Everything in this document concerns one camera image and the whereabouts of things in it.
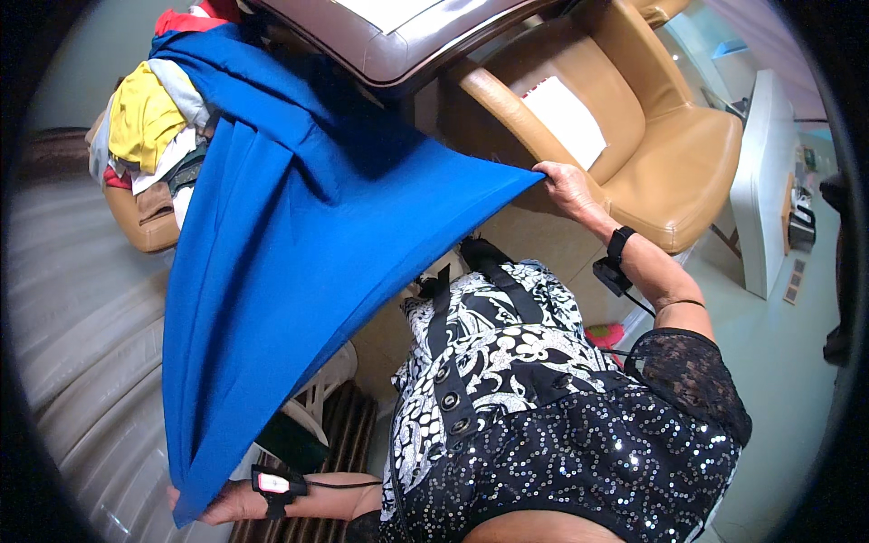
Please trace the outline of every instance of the brown chair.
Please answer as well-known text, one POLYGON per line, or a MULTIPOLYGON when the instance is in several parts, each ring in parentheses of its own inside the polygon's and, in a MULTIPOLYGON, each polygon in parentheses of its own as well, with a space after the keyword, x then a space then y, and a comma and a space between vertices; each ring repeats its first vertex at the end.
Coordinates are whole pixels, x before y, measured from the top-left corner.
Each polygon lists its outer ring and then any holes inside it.
POLYGON ((121 227, 133 247, 143 253, 155 253, 174 247, 178 243, 181 231, 178 229, 174 213, 157 217, 140 226, 136 197, 133 196, 132 191, 118 187, 103 187, 103 195, 117 225, 121 227))
POLYGON ((679 15, 691 0, 631 0, 652 29, 658 29, 679 15))
MULTIPOLYGON (((519 35, 441 84, 438 128, 458 150, 530 168, 579 164, 520 99, 557 76, 588 107, 607 147, 588 171, 594 198, 671 254, 712 224, 733 183, 742 128, 691 102, 673 59, 623 0, 593 0, 519 35)), ((535 187, 514 201, 554 212, 535 187)))

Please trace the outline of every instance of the wrist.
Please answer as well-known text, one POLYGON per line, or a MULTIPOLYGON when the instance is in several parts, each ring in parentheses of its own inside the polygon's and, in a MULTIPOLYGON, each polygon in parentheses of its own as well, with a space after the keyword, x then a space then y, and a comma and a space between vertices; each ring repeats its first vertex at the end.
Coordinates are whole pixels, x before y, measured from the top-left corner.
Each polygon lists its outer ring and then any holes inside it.
POLYGON ((621 224, 609 216, 599 203, 594 201, 578 206, 571 215, 575 221, 594 234, 604 245, 608 245, 613 232, 621 228, 621 224))
POLYGON ((269 510, 269 503, 265 497, 255 492, 250 486, 243 489, 240 496, 242 519, 265 519, 269 510))

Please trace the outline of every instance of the black lace sleeve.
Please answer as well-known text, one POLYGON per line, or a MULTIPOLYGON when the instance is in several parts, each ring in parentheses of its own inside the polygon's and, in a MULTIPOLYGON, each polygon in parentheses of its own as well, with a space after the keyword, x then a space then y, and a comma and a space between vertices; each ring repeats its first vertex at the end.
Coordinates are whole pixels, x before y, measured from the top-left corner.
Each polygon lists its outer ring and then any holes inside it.
POLYGON ((681 328, 650 330, 634 343, 625 371, 683 413, 718 423, 743 447, 748 443, 752 419, 718 346, 704 335, 681 328))
POLYGON ((347 524, 346 543, 376 543, 380 538, 380 511, 361 514, 347 524))

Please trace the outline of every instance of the blue cloth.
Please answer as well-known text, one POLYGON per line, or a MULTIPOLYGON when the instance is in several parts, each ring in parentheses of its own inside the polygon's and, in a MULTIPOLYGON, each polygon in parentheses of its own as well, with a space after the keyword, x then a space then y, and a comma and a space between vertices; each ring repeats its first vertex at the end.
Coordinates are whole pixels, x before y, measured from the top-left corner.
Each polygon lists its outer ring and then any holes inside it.
POLYGON ((163 409, 183 526, 383 302, 542 175, 446 149, 324 57, 278 63, 234 24, 168 32, 151 57, 222 111, 166 297, 163 409))

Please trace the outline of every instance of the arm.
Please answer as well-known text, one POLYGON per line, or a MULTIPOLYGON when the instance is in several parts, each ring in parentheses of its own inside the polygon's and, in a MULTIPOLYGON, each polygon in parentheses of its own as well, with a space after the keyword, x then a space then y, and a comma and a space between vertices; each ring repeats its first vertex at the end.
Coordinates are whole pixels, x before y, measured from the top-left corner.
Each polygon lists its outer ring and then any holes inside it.
MULTIPOLYGON (((378 480, 367 473, 313 473, 305 475, 305 479, 329 485, 354 485, 378 480)), ((169 507, 175 509, 180 493, 173 487, 169 487, 167 492, 169 507)), ((309 486, 308 495, 296 497, 292 504, 284 507, 284 511, 288 517, 352 520, 362 514, 379 511, 381 494, 381 485, 361 488, 309 486)), ((231 480, 223 486, 199 520, 216 526, 236 520, 265 519, 266 509, 265 498, 254 492, 250 480, 231 480)))
MULTIPOLYGON (((601 243, 609 244, 613 232, 621 228, 594 201, 587 189, 583 173, 576 167, 557 162, 541 162, 534 166, 548 176, 549 196, 569 217, 592 232, 601 243)), ((714 341, 712 323, 706 309, 693 303, 705 304, 700 287, 682 267, 664 251, 639 234, 628 238, 621 253, 621 270, 636 285, 655 309, 655 328, 684 328, 703 334, 714 341)))

